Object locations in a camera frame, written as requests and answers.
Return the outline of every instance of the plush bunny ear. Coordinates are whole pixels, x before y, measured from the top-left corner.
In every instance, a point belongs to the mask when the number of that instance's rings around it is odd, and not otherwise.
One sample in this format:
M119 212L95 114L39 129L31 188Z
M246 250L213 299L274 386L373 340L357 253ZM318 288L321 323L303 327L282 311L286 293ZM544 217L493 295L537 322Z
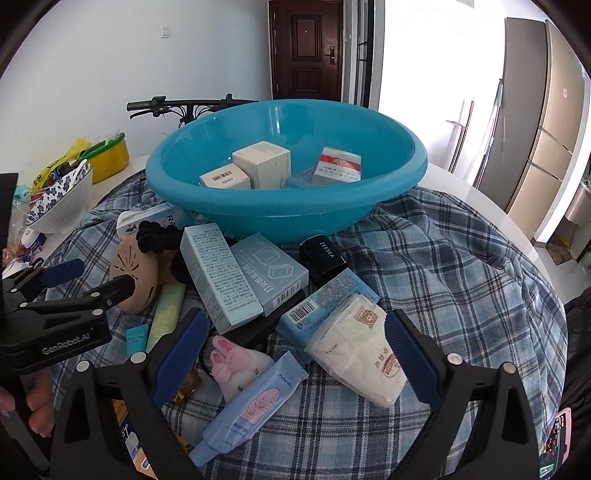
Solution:
M226 383L232 376L232 370L226 363L226 358L217 350L214 350L209 358L212 361L212 377L217 383Z
M226 357L226 365L233 372L240 372L250 366L251 356L248 355L245 348L220 335L213 337L212 344L215 349Z

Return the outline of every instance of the white bowl with blue floral pattern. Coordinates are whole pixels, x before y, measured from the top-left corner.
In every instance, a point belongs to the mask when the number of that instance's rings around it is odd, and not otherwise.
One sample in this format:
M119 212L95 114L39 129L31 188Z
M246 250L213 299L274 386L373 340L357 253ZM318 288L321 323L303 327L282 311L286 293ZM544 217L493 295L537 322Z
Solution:
M39 233L67 232L82 220L92 195L92 165L82 166L70 188L72 181L73 172L45 191L27 215L27 227Z

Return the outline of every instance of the bowl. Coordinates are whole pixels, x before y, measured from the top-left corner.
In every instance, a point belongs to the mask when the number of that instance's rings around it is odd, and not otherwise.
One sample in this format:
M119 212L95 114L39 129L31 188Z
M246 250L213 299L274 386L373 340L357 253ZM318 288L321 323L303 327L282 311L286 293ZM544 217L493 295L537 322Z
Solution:
M92 195L92 165L82 166L77 183L68 190L72 176L49 187L27 215L26 226L40 233L68 232L82 220Z
M291 171L316 164L324 147L361 155L362 180L283 190L202 187L199 177L232 162L232 153L266 140L291 151ZM326 100L272 100L236 106L177 130L146 165L164 200L202 212L225 235L260 232L273 242L330 235L356 223L376 203L414 187L427 151L408 128L380 113Z

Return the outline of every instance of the blue gripper pad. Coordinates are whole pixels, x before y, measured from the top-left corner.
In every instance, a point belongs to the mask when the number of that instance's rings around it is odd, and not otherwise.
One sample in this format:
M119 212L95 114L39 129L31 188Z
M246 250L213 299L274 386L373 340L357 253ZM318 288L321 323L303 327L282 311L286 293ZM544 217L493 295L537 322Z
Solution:
M41 275L41 285L47 288L57 287L62 283L81 277L84 273L84 262L77 258L48 268Z
M174 400L209 335L209 321L205 312L191 309L189 314L193 318L177 342L168 350L152 379L152 401L159 410L166 402Z
M384 331L419 402L437 408L442 401L439 375L413 334L395 312L388 313Z

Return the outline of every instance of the door handle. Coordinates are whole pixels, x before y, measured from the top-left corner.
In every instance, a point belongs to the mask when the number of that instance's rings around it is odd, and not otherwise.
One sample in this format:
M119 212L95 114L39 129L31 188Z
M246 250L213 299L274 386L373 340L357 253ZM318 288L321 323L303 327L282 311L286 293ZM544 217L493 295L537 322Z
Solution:
M330 53L325 53L324 54L325 57L330 57L330 64L334 65L335 64L335 48L331 47L330 48Z

